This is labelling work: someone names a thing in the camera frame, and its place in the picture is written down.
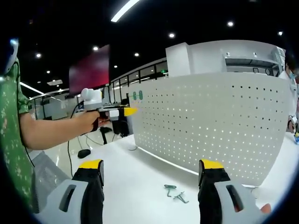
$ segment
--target red screen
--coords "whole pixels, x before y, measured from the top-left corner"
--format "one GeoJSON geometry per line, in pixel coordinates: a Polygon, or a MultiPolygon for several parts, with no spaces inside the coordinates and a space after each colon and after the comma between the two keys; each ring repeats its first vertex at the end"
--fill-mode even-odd
{"type": "Polygon", "coordinates": [[[109,83],[109,45],[98,49],[70,67],[70,95],[84,88],[96,88],[109,83]]]}

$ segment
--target white desk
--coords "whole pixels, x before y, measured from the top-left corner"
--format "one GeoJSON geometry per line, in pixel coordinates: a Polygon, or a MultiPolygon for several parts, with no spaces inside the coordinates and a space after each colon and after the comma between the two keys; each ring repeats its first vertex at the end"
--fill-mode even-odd
{"type": "MultiPolygon", "coordinates": [[[[135,148],[134,137],[98,147],[84,158],[72,156],[73,173],[83,161],[104,160],[103,223],[109,224],[199,224],[198,176],[167,164],[135,148]],[[176,185],[176,196],[185,191],[182,203],[167,197],[164,184],[176,185]]],[[[299,158],[299,147],[286,134],[278,158],[264,183],[254,194],[258,207],[275,206],[290,182],[299,158]]]]}

